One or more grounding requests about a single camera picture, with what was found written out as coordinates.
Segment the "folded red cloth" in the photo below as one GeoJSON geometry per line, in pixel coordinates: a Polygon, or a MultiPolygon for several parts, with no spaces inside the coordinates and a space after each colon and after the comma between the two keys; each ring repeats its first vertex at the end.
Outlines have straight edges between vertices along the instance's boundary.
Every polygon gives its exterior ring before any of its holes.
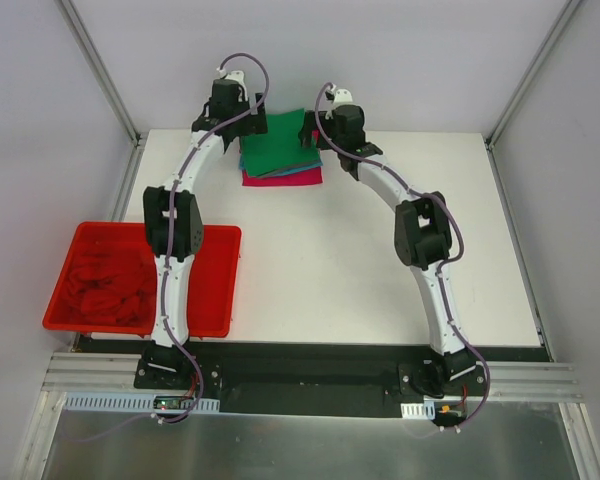
{"type": "Polygon", "coordinates": [[[78,255],[63,292],[69,321],[139,325],[155,309],[155,267],[135,250],[94,246],[78,255]]]}

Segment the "white table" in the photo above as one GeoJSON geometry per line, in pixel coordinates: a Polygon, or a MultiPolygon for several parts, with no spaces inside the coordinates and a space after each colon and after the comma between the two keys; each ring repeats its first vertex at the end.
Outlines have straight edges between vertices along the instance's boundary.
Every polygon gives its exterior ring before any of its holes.
{"type": "MultiPolygon", "coordinates": [[[[372,132],[407,182],[440,190],[465,237],[451,267],[460,320],[477,345],[538,346],[536,327],[482,137],[372,132]]],[[[181,161],[188,130],[149,134],[125,221],[181,161]]],[[[324,184],[241,186],[235,145],[196,192],[206,224],[242,229],[227,340],[427,344],[415,280],[393,249],[393,213],[323,152],[324,184]]]]}

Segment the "purple cable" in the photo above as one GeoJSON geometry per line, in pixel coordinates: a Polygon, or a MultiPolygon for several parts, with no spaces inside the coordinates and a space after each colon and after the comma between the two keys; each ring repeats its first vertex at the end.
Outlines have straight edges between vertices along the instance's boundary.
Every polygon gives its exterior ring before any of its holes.
{"type": "MultiPolygon", "coordinates": [[[[166,314],[166,309],[165,309],[167,278],[169,277],[169,270],[170,270],[169,257],[171,256],[171,253],[173,251],[173,238],[174,238],[174,230],[175,230],[174,224],[175,224],[175,196],[177,193],[176,190],[178,189],[178,185],[180,184],[182,175],[184,175],[184,172],[187,170],[187,167],[191,163],[191,160],[193,159],[196,152],[198,152],[200,150],[200,147],[202,146],[202,144],[205,141],[207,141],[211,137],[211,135],[214,135],[220,129],[222,129],[228,125],[231,125],[232,123],[235,123],[238,120],[245,118],[247,115],[251,115],[251,112],[256,111],[264,103],[265,99],[267,98],[267,95],[269,94],[269,84],[270,84],[269,73],[267,72],[267,69],[262,64],[262,62],[260,62],[260,60],[258,60],[253,55],[250,55],[248,53],[242,53],[242,52],[234,53],[232,55],[229,55],[227,58],[225,58],[222,61],[222,63],[220,64],[220,68],[224,68],[224,66],[227,64],[227,62],[229,62],[230,60],[232,60],[234,58],[238,58],[238,57],[244,57],[244,58],[248,58],[249,60],[252,60],[253,62],[256,63],[256,65],[258,65],[260,67],[260,70],[262,70],[262,74],[264,75],[264,80],[265,80],[265,88],[264,88],[262,97],[260,98],[260,100],[258,100],[255,103],[255,105],[251,109],[246,110],[245,112],[242,112],[241,114],[236,115],[235,117],[230,118],[229,120],[226,120],[226,121],[216,125],[215,127],[213,127],[211,130],[209,130],[202,136],[202,138],[198,141],[198,144],[195,147],[193,147],[191,149],[191,152],[189,152],[189,155],[187,155],[187,158],[185,159],[184,163],[182,164],[182,168],[180,168],[180,170],[178,171],[178,178],[173,181],[173,186],[171,187],[171,191],[169,192],[169,232],[168,232],[168,236],[167,236],[167,253],[166,253],[165,262],[164,262],[166,271],[164,272],[164,275],[162,276],[162,282],[160,285],[160,300],[161,300],[160,313],[164,317],[163,323],[164,323],[164,328],[167,331],[167,335],[169,335],[169,338],[171,339],[173,344],[178,348],[178,350],[180,350],[180,352],[182,352],[182,354],[185,357],[187,357],[187,359],[193,365],[193,368],[196,370],[196,373],[198,374],[198,379],[200,382],[200,391],[198,392],[198,395],[196,395],[195,400],[193,402],[191,402],[191,405],[189,407],[187,407],[187,409],[183,413],[181,413],[180,415],[178,415],[177,417],[174,417],[174,418],[164,418],[163,421],[165,423],[176,423],[176,422],[179,422],[180,420],[182,420],[183,418],[187,417],[191,413],[191,411],[198,405],[198,403],[200,402],[200,399],[202,398],[202,393],[204,392],[204,379],[202,377],[202,371],[200,370],[200,365],[198,365],[198,362],[196,362],[195,357],[193,355],[191,355],[180,344],[180,342],[178,342],[178,340],[175,338],[175,336],[171,332],[171,328],[169,327],[169,323],[168,323],[169,317],[166,314]]],[[[66,433],[64,431],[64,425],[62,423],[60,423],[60,433],[63,438],[65,438],[69,441],[76,442],[76,443],[87,443],[87,442],[91,442],[93,440],[98,440],[100,438],[106,437],[107,435],[119,430],[120,428],[122,428],[126,425],[129,425],[130,423],[135,422],[136,420],[140,420],[141,418],[151,418],[153,415],[154,415],[153,413],[139,413],[138,415],[134,415],[133,417],[127,418],[125,421],[120,422],[119,424],[111,427],[108,430],[105,430],[104,432],[100,432],[96,435],[93,435],[91,437],[86,437],[86,438],[69,437],[68,435],[66,435],[66,433]]]]}
{"type": "Polygon", "coordinates": [[[460,227],[458,226],[458,222],[456,222],[455,218],[453,217],[453,215],[451,214],[451,212],[449,211],[449,209],[447,208],[445,203],[439,197],[437,197],[431,193],[420,193],[420,192],[417,192],[417,191],[411,189],[409,187],[409,185],[407,184],[407,182],[405,182],[402,179],[402,177],[391,167],[388,167],[380,162],[376,162],[375,160],[370,160],[368,158],[360,157],[358,155],[349,153],[349,152],[341,149],[340,147],[338,147],[335,143],[333,143],[333,141],[327,136],[326,132],[324,131],[324,128],[322,127],[322,124],[320,123],[320,100],[322,99],[322,96],[326,93],[326,91],[329,88],[333,88],[333,84],[331,82],[325,83],[324,86],[322,87],[322,89],[320,90],[320,93],[318,94],[318,98],[316,99],[314,113],[315,113],[315,118],[316,118],[316,125],[318,127],[318,130],[320,131],[320,135],[322,135],[322,137],[329,144],[329,146],[333,149],[333,151],[335,151],[336,153],[339,153],[340,155],[344,155],[345,157],[351,158],[352,160],[355,160],[357,162],[366,163],[368,165],[373,165],[375,167],[379,167],[379,168],[387,171],[400,184],[400,186],[407,191],[407,193],[412,193],[413,195],[415,195],[418,198],[427,198],[427,199],[435,202],[436,205],[438,205],[440,207],[440,209],[444,212],[445,216],[449,219],[449,223],[451,223],[451,226],[456,235],[456,238],[458,239],[458,253],[454,257],[448,258],[447,260],[443,260],[442,262],[440,262],[438,264],[438,267],[436,268],[436,276],[438,277],[438,282],[440,284],[440,290],[442,292],[442,301],[444,303],[444,309],[447,314],[447,323],[451,327],[451,330],[453,330],[453,333],[460,339],[462,344],[467,348],[467,350],[469,350],[471,353],[473,353],[476,356],[476,358],[482,363],[482,367],[484,369],[484,376],[485,376],[484,395],[482,397],[482,400],[476,407],[476,409],[471,413],[471,415],[469,415],[467,417],[467,419],[464,422],[462,422],[461,425],[465,425],[467,422],[472,420],[478,414],[478,412],[480,412],[480,410],[482,410],[485,403],[487,402],[487,398],[489,398],[489,392],[491,390],[491,370],[489,369],[489,365],[487,364],[487,362],[484,359],[484,357],[482,356],[482,354],[473,345],[471,345],[471,343],[469,343],[469,341],[465,338],[464,335],[462,335],[462,333],[456,326],[455,320],[453,319],[453,314],[451,313],[451,306],[449,305],[448,294],[444,287],[444,280],[443,280],[443,276],[442,276],[442,267],[444,267],[445,265],[448,265],[450,263],[457,262],[464,255],[464,250],[465,250],[464,239],[462,238],[462,233],[460,232],[460,227]]]}

